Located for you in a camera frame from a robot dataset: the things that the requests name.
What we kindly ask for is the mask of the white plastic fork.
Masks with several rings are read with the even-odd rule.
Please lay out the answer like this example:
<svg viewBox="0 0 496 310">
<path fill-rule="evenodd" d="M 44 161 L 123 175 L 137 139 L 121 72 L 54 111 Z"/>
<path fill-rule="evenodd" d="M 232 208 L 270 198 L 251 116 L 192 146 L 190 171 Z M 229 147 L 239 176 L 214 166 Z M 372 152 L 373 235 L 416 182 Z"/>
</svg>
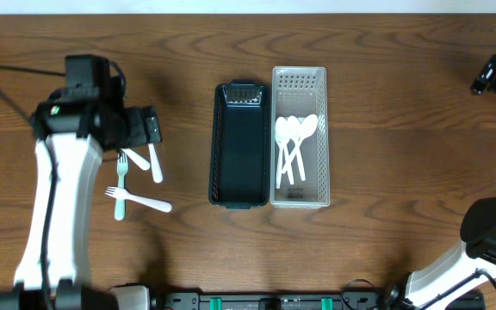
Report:
<svg viewBox="0 0 496 310">
<path fill-rule="evenodd" d="M 136 151 L 130 148 L 122 148 L 121 150 L 143 171 L 151 169 L 151 164 Z"/>
<path fill-rule="evenodd" d="M 156 209 L 163 213 L 169 213 L 172 210 L 172 205 L 166 201 L 146 198 L 139 195 L 131 194 L 127 189 L 120 187 L 107 187 L 105 194 L 118 200 L 128 200 L 137 202 L 149 208 Z"/>
</svg>

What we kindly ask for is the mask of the pale green plastic fork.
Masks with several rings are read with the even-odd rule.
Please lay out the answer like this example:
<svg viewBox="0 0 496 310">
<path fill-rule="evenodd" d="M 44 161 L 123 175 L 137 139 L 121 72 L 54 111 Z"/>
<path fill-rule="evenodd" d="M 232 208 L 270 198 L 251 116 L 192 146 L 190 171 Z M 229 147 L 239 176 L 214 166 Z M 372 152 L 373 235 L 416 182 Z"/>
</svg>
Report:
<svg viewBox="0 0 496 310">
<path fill-rule="evenodd" d="M 124 152 L 120 152 L 116 165 L 116 173 L 118 176 L 119 188 L 125 187 L 125 180 L 128 170 L 129 170 L 129 166 L 128 166 L 127 155 Z M 126 202 L 124 200 L 117 199 L 115 201 L 115 219 L 123 220 L 125 216 L 126 216 Z"/>
</svg>

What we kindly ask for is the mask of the white plastic spoon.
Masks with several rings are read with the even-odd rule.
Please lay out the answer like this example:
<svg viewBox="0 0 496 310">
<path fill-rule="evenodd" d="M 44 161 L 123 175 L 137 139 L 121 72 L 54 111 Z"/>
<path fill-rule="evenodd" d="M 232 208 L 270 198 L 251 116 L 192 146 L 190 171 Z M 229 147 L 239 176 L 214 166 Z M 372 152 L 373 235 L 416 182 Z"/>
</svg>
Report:
<svg viewBox="0 0 496 310">
<path fill-rule="evenodd" d="M 149 144 L 148 149 L 151 160 L 152 179 L 155 183 L 162 183 L 164 180 L 164 176 L 161 165 L 159 163 L 156 147 L 154 144 Z"/>
<path fill-rule="evenodd" d="M 296 159 L 298 164 L 298 170 L 300 173 L 301 181 L 306 180 L 305 167 L 303 164 L 303 158 L 301 156 L 301 142 L 303 141 L 303 134 L 305 133 L 305 129 L 300 122 L 300 120 L 294 115 L 289 116 L 288 125 L 290 130 L 292 131 L 292 141 L 294 142 L 294 150 L 291 152 L 290 157 L 292 159 Z"/>
<path fill-rule="evenodd" d="M 283 148 L 283 167 L 282 167 L 282 170 L 283 170 L 283 168 L 286 168 L 288 181 L 291 185 L 293 185 L 294 184 L 294 176 L 293 176 L 293 172 L 292 172 L 291 163 L 288 162 L 288 159 L 289 159 L 288 144 L 286 144 Z"/>
<path fill-rule="evenodd" d="M 308 115 L 307 117 L 305 117 L 300 122 L 302 123 L 302 125 L 303 125 L 303 127 L 305 129 L 305 133 L 303 134 L 303 140 L 304 140 L 305 138 L 308 138 L 311 135 L 313 135 L 314 132 L 316 131 L 316 128 L 317 128 L 317 125 L 318 125 L 318 117 L 315 114 L 311 114 L 311 115 Z M 290 154 L 289 154 L 288 162 L 289 163 L 292 163 L 293 159 L 290 157 Z"/>
<path fill-rule="evenodd" d="M 275 141 L 278 145 L 278 157 L 276 164 L 276 188 L 281 187 L 282 167 L 283 167 L 283 148 L 289 142 L 288 121 L 284 117 L 278 117 L 275 124 Z"/>
</svg>

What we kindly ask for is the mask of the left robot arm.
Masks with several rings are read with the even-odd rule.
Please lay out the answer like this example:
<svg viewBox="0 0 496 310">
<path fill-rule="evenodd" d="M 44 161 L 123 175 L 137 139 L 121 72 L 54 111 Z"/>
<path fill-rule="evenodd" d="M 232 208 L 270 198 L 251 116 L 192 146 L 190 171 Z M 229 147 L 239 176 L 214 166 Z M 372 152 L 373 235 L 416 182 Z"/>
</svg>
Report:
<svg viewBox="0 0 496 310">
<path fill-rule="evenodd" d="M 65 87 L 31 114 L 37 164 L 32 224 L 11 290 L 0 309 L 148 309 L 151 291 L 128 284 L 90 286 L 88 242 L 97 172 L 106 151 L 161 141 L 152 106 L 124 105 L 127 80 L 96 55 L 65 59 Z"/>
</svg>

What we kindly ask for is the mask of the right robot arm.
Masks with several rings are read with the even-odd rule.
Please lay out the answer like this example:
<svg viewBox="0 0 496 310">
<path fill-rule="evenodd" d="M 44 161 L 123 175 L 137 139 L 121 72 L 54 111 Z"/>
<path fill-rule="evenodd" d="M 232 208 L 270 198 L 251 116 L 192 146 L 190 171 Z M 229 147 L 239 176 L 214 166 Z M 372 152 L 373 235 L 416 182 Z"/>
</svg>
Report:
<svg viewBox="0 0 496 310">
<path fill-rule="evenodd" d="M 484 309 L 474 290 L 490 282 L 496 291 L 496 197 L 474 202 L 459 241 L 422 270 L 383 295 L 384 309 Z"/>
</svg>

